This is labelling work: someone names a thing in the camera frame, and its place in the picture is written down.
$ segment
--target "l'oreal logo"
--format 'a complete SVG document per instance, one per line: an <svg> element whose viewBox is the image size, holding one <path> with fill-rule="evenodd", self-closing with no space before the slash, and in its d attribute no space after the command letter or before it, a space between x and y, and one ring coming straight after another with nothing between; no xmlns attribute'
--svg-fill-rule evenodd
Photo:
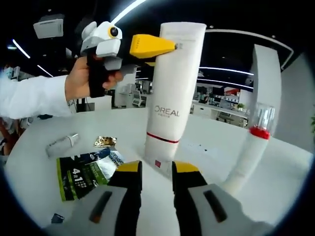
<svg viewBox="0 0 315 236"><path fill-rule="evenodd" d="M160 107L159 105L156 105L154 107L154 111L155 112L158 112L158 115L159 116L162 116L162 117L170 117L170 116L176 116L176 117L179 117L179 114L178 114L178 111L176 110L172 110L170 108L165 108L165 107Z"/></svg>

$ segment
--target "ceiling light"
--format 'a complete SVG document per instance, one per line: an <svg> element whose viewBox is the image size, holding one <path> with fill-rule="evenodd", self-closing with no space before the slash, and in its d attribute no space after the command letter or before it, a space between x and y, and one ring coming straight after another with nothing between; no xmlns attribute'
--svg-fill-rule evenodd
<svg viewBox="0 0 315 236"><path fill-rule="evenodd" d="M14 46L7 46L6 48L9 50L16 50L17 49L17 47L14 47Z"/></svg>
<svg viewBox="0 0 315 236"><path fill-rule="evenodd" d="M130 11L132 11L134 8L136 8L138 5L144 3L146 0L136 0L132 4L130 4L128 7L126 7L121 13L118 14L113 20L112 24L116 24L119 20L121 20L122 17L124 17L126 14L128 14Z"/></svg>
<svg viewBox="0 0 315 236"><path fill-rule="evenodd" d="M237 72L237 73L246 74L246 75L254 75L253 73L249 73L249 72L244 72L244 71L239 71L239 70L231 70L231 69L224 69L224 68L216 68L216 67L199 67L199 69L225 70L225 71Z"/></svg>
<svg viewBox="0 0 315 236"><path fill-rule="evenodd" d="M51 74L49 74L43 67L41 67L40 65L37 65L38 68L40 68L42 71L46 72L48 75L50 75L51 77L53 77Z"/></svg>
<svg viewBox="0 0 315 236"><path fill-rule="evenodd" d="M14 45L15 45L28 59L31 58L31 57L23 50L23 48L21 48L21 46L20 46L14 39L12 39L12 42L14 43Z"/></svg>
<svg viewBox="0 0 315 236"><path fill-rule="evenodd" d="M219 80L205 80L205 79L197 79L197 80L203 80L203 81L209 81L209 82L218 82L218 83L223 83L223 84L228 84L228 85L237 85L237 86L240 86L240 87L253 89L253 87L249 87L249 86L245 86L245 85L239 85L239 84L230 83L230 82L219 81Z"/></svg>

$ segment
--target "projector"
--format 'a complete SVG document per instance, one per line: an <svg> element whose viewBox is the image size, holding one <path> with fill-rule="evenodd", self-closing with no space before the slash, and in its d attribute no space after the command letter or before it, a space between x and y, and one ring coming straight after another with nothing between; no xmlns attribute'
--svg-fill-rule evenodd
<svg viewBox="0 0 315 236"><path fill-rule="evenodd" d="M33 24L37 38L54 38L63 36L63 14L43 16Z"/></svg>

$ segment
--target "human hand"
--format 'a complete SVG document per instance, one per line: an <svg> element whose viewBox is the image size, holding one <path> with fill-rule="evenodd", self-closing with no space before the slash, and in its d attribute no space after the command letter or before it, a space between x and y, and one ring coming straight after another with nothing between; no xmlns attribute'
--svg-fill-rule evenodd
<svg viewBox="0 0 315 236"><path fill-rule="evenodd" d="M122 80L122 73L116 71L114 74L108 76L108 82L104 82L102 86L104 89L110 89L115 86L117 82ZM87 57L78 58L75 62L70 74L65 80L64 90L67 101L90 96Z"/></svg>

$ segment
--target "white tube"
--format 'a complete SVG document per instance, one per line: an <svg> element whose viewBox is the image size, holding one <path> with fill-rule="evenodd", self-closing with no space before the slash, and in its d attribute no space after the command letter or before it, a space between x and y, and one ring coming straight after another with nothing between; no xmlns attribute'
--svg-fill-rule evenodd
<svg viewBox="0 0 315 236"><path fill-rule="evenodd" d="M160 37L177 45L158 56L149 113L145 158L172 161L184 132L200 65L206 25L173 22L161 25Z"/></svg>
<svg viewBox="0 0 315 236"><path fill-rule="evenodd" d="M251 177L259 164L270 138L275 109L258 103L252 124L239 154L236 165L223 183L223 189L235 196Z"/></svg>

